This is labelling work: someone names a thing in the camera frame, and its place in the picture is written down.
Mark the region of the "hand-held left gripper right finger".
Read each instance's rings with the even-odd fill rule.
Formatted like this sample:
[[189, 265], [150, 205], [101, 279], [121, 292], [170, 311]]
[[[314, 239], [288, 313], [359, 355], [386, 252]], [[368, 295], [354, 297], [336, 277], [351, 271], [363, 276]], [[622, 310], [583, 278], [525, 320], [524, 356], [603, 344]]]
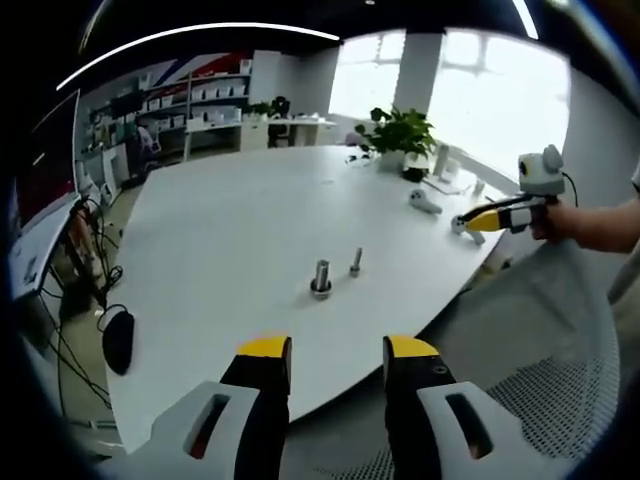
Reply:
[[542, 479], [546, 460], [521, 421], [458, 382], [432, 345], [383, 338], [385, 425], [397, 479]]

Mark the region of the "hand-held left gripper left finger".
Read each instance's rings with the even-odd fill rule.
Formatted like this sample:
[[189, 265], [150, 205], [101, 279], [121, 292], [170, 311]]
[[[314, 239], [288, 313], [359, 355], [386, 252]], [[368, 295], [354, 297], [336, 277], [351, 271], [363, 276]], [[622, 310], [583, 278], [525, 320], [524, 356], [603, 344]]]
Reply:
[[217, 382], [166, 409], [124, 459], [126, 479], [277, 479], [289, 425], [287, 335], [241, 345]]

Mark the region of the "person's right hand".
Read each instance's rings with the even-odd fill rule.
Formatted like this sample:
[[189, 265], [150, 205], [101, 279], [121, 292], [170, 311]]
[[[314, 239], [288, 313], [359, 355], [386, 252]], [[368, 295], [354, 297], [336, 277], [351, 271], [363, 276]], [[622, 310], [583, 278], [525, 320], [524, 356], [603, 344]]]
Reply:
[[558, 242], [573, 239], [579, 211], [576, 207], [563, 203], [548, 204], [546, 210], [531, 224], [534, 240]]

